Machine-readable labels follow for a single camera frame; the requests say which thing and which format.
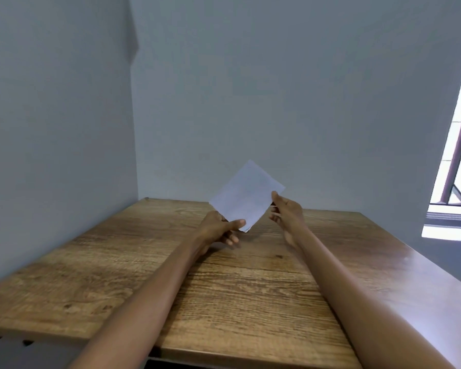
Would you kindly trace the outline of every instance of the window sill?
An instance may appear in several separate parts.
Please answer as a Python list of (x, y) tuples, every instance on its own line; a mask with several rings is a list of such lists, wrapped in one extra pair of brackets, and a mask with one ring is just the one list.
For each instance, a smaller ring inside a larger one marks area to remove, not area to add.
[(461, 228), (424, 225), (422, 229), (422, 237), (435, 238), (438, 240), (461, 241)]

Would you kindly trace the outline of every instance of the wood grain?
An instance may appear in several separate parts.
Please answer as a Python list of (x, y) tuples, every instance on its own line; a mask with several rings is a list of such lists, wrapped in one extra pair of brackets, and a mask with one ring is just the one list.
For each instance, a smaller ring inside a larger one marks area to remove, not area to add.
[[(0, 334), (85, 341), (194, 229), (205, 203), (143, 199), (0, 282)], [(461, 283), (355, 212), (306, 210), (362, 282), (461, 363)], [(230, 367), (358, 368), (307, 269), (262, 218), (186, 278), (156, 355)]]

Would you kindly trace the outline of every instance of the window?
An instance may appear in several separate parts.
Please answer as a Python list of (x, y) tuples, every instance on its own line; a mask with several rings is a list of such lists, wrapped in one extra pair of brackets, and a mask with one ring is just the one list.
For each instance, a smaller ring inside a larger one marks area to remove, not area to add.
[(426, 224), (461, 227), (461, 88), (432, 191)]

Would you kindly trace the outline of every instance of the left hand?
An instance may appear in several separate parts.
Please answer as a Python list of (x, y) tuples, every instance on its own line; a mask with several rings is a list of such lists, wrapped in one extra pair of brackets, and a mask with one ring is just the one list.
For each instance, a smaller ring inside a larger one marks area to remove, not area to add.
[(234, 220), (228, 222), (217, 211), (210, 211), (206, 214), (203, 221), (198, 225), (197, 237), (202, 242), (200, 255), (207, 252), (210, 245), (214, 242), (223, 242), (233, 246), (239, 242), (239, 238), (232, 233), (246, 225), (246, 220)]

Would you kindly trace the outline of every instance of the hand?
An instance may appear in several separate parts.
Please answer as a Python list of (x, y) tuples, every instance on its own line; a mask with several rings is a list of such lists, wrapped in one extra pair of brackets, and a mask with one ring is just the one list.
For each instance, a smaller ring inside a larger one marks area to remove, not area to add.
[(197, 238), (202, 242), (200, 255), (205, 254), (214, 242), (223, 242), (229, 246), (234, 246), (235, 243), (239, 242), (239, 238), (232, 231), (238, 230), (244, 225), (246, 225), (244, 219), (228, 222), (217, 211), (207, 213), (197, 228)]
[(283, 229), (285, 242), (302, 253), (298, 243), (294, 240), (295, 231), (300, 227), (307, 227), (301, 205), (280, 196), (275, 191), (271, 193), (271, 199), (273, 203), (270, 219)]

